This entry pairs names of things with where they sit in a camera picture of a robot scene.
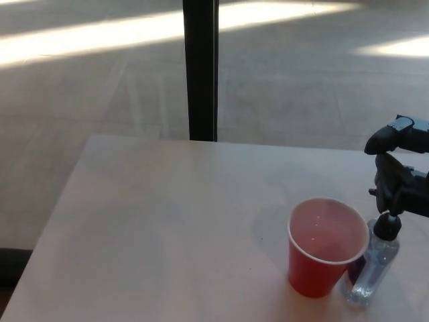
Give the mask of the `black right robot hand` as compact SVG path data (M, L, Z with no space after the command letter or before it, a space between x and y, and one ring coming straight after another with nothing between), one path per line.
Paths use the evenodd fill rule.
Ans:
M374 189L377 210L398 216L409 212L428 216L428 173L405 166L390 153L400 148L409 152L428 152L428 122L397 115L396 119L376 131L368 140L364 153L375 156L377 168Z

